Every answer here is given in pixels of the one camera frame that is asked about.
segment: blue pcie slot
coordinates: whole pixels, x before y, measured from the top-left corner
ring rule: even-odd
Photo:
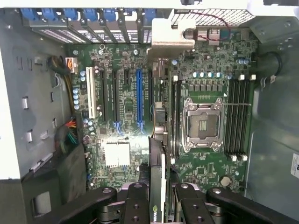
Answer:
[[[137,69],[137,71],[136,71],[136,88],[137,88],[137,125],[140,127],[140,130],[143,133],[143,117],[142,117],[142,108],[143,108],[142,69]]]

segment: red wire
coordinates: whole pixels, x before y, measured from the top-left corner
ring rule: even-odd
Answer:
[[[228,26],[228,23],[225,22],[225,20],[224,20],[223,18],[220,18],[220,17],[218,17],[218,16],[216,16],[216,15],[205,14],[205,13],[196,13],[196,12],[190,12],[190,13],[191,13],[191,14],[196,14],[196,15],[203,15],[203,16],[211,16],[211,17],[214,17],[214,18],[216,18],[216,19],[222,21],[222,22],[225,24],[225,26],[228,28],[228,37],[225,37],[225,38],[222,38],[222,39],[211,39],[211,38],[208,38],[208,37],[205,37],[205,36],[202,36],[202,35],[199,35],[199,36],[197,36],[197,37],[203,38],[203,39],[205,39],[205,40],[207,40],[207,41],[225,41],[225,40],[227,40],[227,39],[230,37],[230,34],[231,34],[230,27]]]

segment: sticker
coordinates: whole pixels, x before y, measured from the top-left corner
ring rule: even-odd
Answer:
[[[291,167],[291,174],[299,178],[299,155],[293,155],[293,162]]]

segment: ventilation grille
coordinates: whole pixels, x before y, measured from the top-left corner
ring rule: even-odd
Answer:
[[[68,31],[68,30],[62,30],[62,29],[59,29],[58,30],[59,33],[62,33],[63,35],[65,36],[68,36],[70,37],[71,39],[79,42],[79,43],[86,43],[84,40],[82,40],[80,37],[74,35],[72,32]]]
[[[229,105],[226,120],[226,131],[224,140],[224,152],[226,155],[242,155],[244,154],[246,124],[248,119],[249,80],[238,81],[231,80],[229,82],[228,103],[243,104]]]
[[[195,13],[211,14],[224,19],[229,26],[240,26],[243,23],[254,18],[247,10],[240,9],[202,9],[192,10]],[[187,14],[170,14],[170,18],[173,25],[177,25],[182,19],[194,19],[196,26],[225,26],[224,22],[212,17],[193,14],[192,12]]]
[[[61,35],[59,35],[59,34],[53,32],[52,30],[49,30],[49,29],[41,29],[40,31],[41,31],[42,33],[48,35],[48,36],[51,36],[51,37],[53,37],[53,38],[55,38],[55,39],[60,40],[60,41],[62,41],[62,42],[65,42],[65,43],[73,43],[73,41],[71,41],[71,40],[69,40],[69,39],[67,39],[67,38],[65,38],[65,37],[63,37],[63,36],[61,36]]]

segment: screw hole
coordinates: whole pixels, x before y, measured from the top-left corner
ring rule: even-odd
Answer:
[[[203,219],[201,216],[198,216],[198,217],[197,217],[197,221],[199,221],[199,222],[203,222],[204,219]]]
[[[139,221],[139,217],[138,217],[138,216],[134,216],[134,217],[132,218],[132,221],[133,221],[133,222],[138,222],[138,221]]]

